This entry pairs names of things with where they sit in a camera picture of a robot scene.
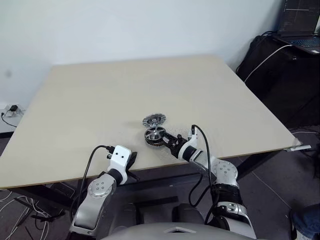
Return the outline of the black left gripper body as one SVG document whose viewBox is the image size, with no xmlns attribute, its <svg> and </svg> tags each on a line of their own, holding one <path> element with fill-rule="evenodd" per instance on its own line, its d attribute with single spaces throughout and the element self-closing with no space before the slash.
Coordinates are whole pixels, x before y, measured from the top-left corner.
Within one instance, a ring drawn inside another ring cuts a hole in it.
<svg viewBox="0 0 320 240">
<path fill-rule="evenodd" d="M 127 175 L 129 175 L 130 168 L 135 163 L 135 162 L 132 161 L 132 153 L 131 153 L 131 156 L 130 156 L 130 158 L 129 158 L 128 162 L 127 162 L 126 168 L 125 168 L 125 172 L 127 173 Z"/>
</svg>

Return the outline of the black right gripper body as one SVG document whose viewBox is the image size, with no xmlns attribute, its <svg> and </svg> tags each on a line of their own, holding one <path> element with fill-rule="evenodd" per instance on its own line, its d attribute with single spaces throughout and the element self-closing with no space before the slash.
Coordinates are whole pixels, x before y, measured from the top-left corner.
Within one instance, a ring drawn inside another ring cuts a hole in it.
<svg viewBox="0 0 320 240">
<path fill-rule="evenodd" d="M 182 149 L 183 145 L 188 142 L 188 140 L 183 138 L 181 134 L 178 134 L 176 137 L 173 137 L 169 142 L 171 154 L 178 159 L 180 150 Z"/>
</svg>

